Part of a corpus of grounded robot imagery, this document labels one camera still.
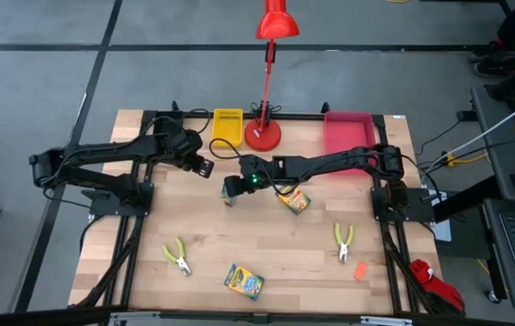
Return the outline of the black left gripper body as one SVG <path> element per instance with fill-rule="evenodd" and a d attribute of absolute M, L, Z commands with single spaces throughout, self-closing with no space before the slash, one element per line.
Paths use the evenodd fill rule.
<path fill-rule="evenodd" d="M 210 178 L 215 163 L 197 153 L 202 147 L 203 141 L 197 131 L 186 129 L 181 132 L 176 136 L 176 166 Z"/>

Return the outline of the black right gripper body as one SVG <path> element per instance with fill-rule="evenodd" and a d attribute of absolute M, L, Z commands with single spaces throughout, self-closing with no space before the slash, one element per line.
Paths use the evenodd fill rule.
<path fill-rule="evenodd" d="M 240 176 L 224 178 L 224 190 L 229 197 L 252 194 L 257 190 L 273 187 L 274 160 L 256 155 L 242 155 L 238 158 Z"/>

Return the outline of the yellow plastic basket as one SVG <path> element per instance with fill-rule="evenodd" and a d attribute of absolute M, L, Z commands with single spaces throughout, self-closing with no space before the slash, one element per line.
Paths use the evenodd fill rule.
<path fill-rule="evenodd" d="M 239 146 L 243 142 L 243 110 L 215 109 L 212 138 L 225 139 L 233 146 Z"/>

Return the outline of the black plastic basket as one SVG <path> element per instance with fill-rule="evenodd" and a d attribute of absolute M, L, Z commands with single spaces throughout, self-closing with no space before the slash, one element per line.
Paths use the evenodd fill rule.
<path fill-rule="evenodd" d="M 155 115 L 155 123 L 153 133 L 157 134 L 179 134 L 183 130 L 183 123 L 181 121 L 183 112 L 177 111 L 157 111 Z"/>

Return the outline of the green-handled pliers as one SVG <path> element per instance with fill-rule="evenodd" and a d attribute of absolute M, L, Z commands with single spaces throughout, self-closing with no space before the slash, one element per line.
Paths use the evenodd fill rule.
<path fill-rule="evenodd" d="M 354 228 L 352 225 L 348 227 L 348 234 L 346 239 L 341 236 L 341 228 L 338 222 L 334 223 L 334 236 L 337 246 L 339 247 L 339 262 L 344 264 L 348 259 L 348 249 L 353 241 Z"/>
<path fill-rule="evenodd" d="M 192 271 L 186 261 L 186 250 L 183 245 L 183 242 L 179 237 L 177 237 L 175 239 L 175 242 L 176 242 L 176 246 L 178 249 L 178 255 L 174 255 L 166 245 L 163 245 L 162 248 L 163 248 L 165 257 L 171 263 L 176 264 L 178 266 L 180 272 L 184 276 L 190 276 L 192 274 Z"/>

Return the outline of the pink plastic tray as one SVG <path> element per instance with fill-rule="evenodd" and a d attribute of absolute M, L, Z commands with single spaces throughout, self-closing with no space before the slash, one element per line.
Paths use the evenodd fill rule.
<path fill-rule="evenodd" d="M 377 143 L 372 115 L 366 112 L 326 112 L 323 130 L 325 154 Z"/>

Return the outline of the red fabric glove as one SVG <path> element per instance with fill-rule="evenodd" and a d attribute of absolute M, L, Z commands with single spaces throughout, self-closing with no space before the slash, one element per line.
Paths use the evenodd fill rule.
<path fill-rule="evenodd" d="M 458 290 L 439 279 L 427 262 L 416 259 L 410 263 L 409 267 L 427 293 L 432 294 L 435 299 L 441 300 L 451 308 L 452 312 L 459 315 L 465 314 L 465 302 Z"/>

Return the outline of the black rig crossbar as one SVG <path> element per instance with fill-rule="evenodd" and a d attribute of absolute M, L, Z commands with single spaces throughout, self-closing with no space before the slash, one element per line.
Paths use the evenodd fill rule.
<path fill-rule="evenodd" d="M 400 312 L 392 315 L 134 311 L 123 306 L 73 307 L 61 310 L 0 314 L 0 326 L 82 326 L 105 321 L 127 321 L 139 317 L 200 321 L 245 321 L 255 325 L 273 322 L 335 322 L 374 326 L 515 326 L 515 322 L 486 321 L 457 316 Z"/>

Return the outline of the black equipment cart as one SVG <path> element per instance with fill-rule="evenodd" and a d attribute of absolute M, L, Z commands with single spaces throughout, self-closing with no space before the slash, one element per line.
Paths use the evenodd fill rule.
<path fill-rule="evenodd" d="M 498 84 L 472 89 L 472 106 L 482 131 L 479 138 L 493 174 L 434 205 L 434 219 L 444 221 L 473 206 L 482 209 L 492 255 L 493 289 L 488 296 L 510 299 L 515 308 L 515 262 L 500 221 L 501 213 L 515 212 L 515 111 L 510 107 L 514 93 L 515 71 Z"/>

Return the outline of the person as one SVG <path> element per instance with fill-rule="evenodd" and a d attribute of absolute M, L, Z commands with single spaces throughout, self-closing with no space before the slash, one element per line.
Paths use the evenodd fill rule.
<path fill-rule="evenodd" d="M 501 23 L 496 39 L 472 52 L 468 61 L 474 73 L 483 78 L 507 77 L 515 71 L 515 8 Z"/>

